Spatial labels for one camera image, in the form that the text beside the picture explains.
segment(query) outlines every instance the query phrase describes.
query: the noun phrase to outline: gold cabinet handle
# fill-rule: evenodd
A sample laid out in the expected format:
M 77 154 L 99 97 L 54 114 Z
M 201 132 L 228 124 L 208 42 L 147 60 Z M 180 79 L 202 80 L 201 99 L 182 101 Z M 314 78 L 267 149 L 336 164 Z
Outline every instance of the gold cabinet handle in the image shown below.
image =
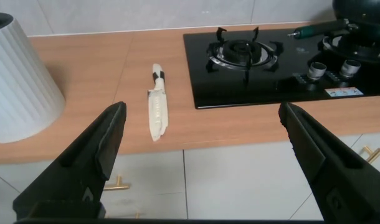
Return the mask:
M 129 184 L 122 184 L 122 177 L 119 175 L 116 177 L 116 184 L 104 186 L 104 190 L 128 190 L 130 188 Z
M 366 151 L 370 156 L 366 159 L 368 163 L 373 163 L 380 156 L 380 148 L 376 149 L 374 152 L 368 147 L 364 146 L 363 150 Z

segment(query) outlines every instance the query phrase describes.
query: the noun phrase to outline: gas stove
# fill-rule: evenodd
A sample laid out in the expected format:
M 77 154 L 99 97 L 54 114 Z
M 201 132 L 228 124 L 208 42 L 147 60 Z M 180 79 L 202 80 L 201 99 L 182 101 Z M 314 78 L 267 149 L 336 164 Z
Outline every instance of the gas stove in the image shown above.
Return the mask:
M 287 37 L 292 32 L 184 34 L 195 107 L 380 95 L 379 47 L 348 44 L 344 51 L 345 34 L 295 40 Z

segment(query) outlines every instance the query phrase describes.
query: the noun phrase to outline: white drawer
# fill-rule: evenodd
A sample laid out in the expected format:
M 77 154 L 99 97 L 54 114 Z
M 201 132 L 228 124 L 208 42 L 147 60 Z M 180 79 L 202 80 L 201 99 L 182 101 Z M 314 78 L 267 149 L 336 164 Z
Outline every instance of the white drawer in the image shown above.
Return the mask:
M 119 175 L 130 185 L 122 195 L 185 192 L 182 151 L 118 156 L 106 185 L 115 184 Z
M 22 192 L 52 161 L 0 165 L 0 177 Z M 130 189 L 123 194 L 168 194 L 184 192 L 183 152 L 160 152 L 117 156 L 110 180 L 120 175 Z
M 185 193 L 162 195 L 123 195 L 104 192 L 102 204 L 106 218 L 186 219 Z
M 288 141 L 190 150 L 184 161 L 190 219 L 288 220 L 311 194 Z
M 363 134 L 359 140 L 352 146 L 352 149 L 358 153 L 363 159 L 367 159 L 369 154 L 363 150 L 364 146 L 368 146 L 373 152 L 380 148 L 380 133 Z M 380 171 L 380 156 L 371 163 L 378 171 Z
M 19 193 L 0 179 L 0 223 L 14 223 L 16 213 L 13 211 L 13 200 Z

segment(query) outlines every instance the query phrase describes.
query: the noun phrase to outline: stove knob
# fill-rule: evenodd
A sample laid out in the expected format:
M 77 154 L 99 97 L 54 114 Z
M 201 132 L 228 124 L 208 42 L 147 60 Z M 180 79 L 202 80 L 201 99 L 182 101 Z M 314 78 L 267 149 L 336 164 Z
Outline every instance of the stove knob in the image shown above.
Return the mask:
M 358 61 L 345 60 L 344 64 L 342 64 L 340 75 L 345 78 L 352 78 L 359 71 L 360 67 L 361 64 Z
M 326 72 L 327 66 L 323 63 L 313 62 L 308 71 L 308 78 L 319 80 Z

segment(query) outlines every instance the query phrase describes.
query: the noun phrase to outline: black glass cooktop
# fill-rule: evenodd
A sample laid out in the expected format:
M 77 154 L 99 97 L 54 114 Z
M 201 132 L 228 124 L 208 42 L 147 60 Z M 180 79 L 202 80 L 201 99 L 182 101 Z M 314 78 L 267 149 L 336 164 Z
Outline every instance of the black glass cooktop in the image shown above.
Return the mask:
M 263 44 L 262 48 L 272 50 L 276 61 L 268 66 L 268 62 L 261 62 L 262 65 L 258 66 L 244 62 L 243 66 L 249 68 L 248 74 L 244 71 L 247 69 L 233 69 L 230 64 L 222 66 L 211 60 L 208 50 L 211 43 L 219 43 L 216 33 L 184 34 L 195 107 L 205 109 L 380 95 L 380 65 L 362 62 L 357 74 L 344 77 L 340 70 L 346 58 L 329 50 L 320 51 L 318 45 L 323 36 L 295 40 L 287 37 L 292 31 L 260 30 L 256 41 Z M 222 33 L 222 37 L 228 41 L 249 41 L 255 37 L 255 32 L 228 30 Z M 250 48 L 248 43 L 240 43 L 237 50 Z M 313 62 L 326 65 L 326 72 L 319 80 L 308 78 L 309 66 Z

